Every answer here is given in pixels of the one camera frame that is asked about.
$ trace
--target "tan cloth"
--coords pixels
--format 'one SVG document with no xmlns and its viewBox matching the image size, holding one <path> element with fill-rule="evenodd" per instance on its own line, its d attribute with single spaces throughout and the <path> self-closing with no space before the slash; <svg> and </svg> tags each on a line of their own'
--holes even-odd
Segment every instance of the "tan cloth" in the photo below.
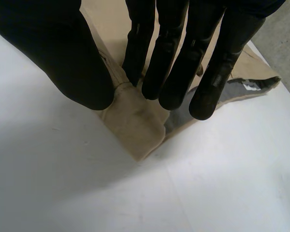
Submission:
<svg viewBox="0 0 290 232">
<path fill-rule="evenodd" d="M 128 81 L 120 65 L 123 62 L 127 44 L 127 35 L 131 28 L 128 10 L 124 1 L 83 0 L 81 11 L 86 18 L 94 40 L 111 74 L 115 86 L 115 99 L 104 111 L 97 112 L 105 125 L 119 139 L 123 146 L 136 160 L 142 160 L 165 140 L 165 122 L 169 112 L 160 107 L 158 101 L 147 101 Z M 202 62 L 206 67 L 218 37 L 217 28 L 212 42 Z M 155 31 L 148 51 L 145 69 L 158 36 L 159 24 L 156 18 Z M 249 47 L 245 47 L 231 78 L 263 80 L 277 76 Z M 199 84 L 196 76 L 191 88 Z M 172 131 L 172 135 L 191 125 L 191 120 L 184 126 Z"/>
</svg>

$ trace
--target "gray fabric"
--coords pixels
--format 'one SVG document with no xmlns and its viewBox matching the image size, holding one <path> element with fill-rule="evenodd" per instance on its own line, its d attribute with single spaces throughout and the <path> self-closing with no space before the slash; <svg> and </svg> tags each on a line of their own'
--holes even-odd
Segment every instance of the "gray fabric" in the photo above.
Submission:
<svg viewBox="0 0 290 232">
<path fill-rule="evenodd" d="M 279 81 L 279 77 L 272 77 L 266 80 L 230 80 L 226 83 L 218 104 L 223 102 L 238 101 L 242 100 L 243 98 L 252 98 L 255 97 L 256 94 L 258 96 L 263 95 L 272 89 L 273 86 L 275 86 Z M 189 114 L 189 104 L 196 89 L 197 87 L 193 88 L 187 93 L 180 108 L 170 112 L 170 116 L 164 124 L 166 134 L 169 134 L 194 120 L 194 118 Z"/>
</svg>

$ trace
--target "gloved hand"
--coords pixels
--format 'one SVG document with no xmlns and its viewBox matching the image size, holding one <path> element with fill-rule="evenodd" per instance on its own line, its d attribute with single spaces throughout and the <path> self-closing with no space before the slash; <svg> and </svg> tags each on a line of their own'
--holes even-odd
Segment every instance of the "gloved hand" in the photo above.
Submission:
<svg viewBox="0 0 290 232">
<path fill-rule="evenodd" d="M 154 29 L 155 2 L 160 31 L 144 78 L 142 93 L 161 106 L 174 110 L 183 102 L 193 78 L 201 69 L 213 33 L 221 20 L 217 45 L 191 100 L 190 114 L 199 120 L 214 112 L 222 90 L 246 43 L 266 16 L 285 0 L 126 0 L 132 28 L 123 63 L 127 77 L 137 85 Z M 186 36 L 171 69 L 184 27 Z"/>
<path fill-rule="evenodd" d="M 0 35 L 65 96 L 103 110 L 113 101 L 113 83 L 80 5 L 80 0 L 0 0 Z"/>
</svg>

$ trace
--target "gray floor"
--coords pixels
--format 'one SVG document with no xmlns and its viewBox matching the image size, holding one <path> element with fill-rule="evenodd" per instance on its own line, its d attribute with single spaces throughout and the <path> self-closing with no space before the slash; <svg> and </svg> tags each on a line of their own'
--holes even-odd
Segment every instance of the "gray floor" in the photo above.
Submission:
<svg viewBox="0 0 290 232">
<path fill-rule="evenodd" d="M 252 41 L 290 92 L 290 0 L 267 18 Z"/>
</svg>

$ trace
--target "white surface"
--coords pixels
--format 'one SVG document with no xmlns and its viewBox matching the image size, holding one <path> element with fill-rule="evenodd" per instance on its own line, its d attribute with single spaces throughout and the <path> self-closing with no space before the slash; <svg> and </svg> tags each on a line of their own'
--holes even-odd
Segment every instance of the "white surface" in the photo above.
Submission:
<svg viewBox="0 0 290 232">
<path fill-rule="evenodd" d="M 229 103 L 135 163 L 0 37 L 0 232 L 290 232 L 290 94 Z"/>
</svg>

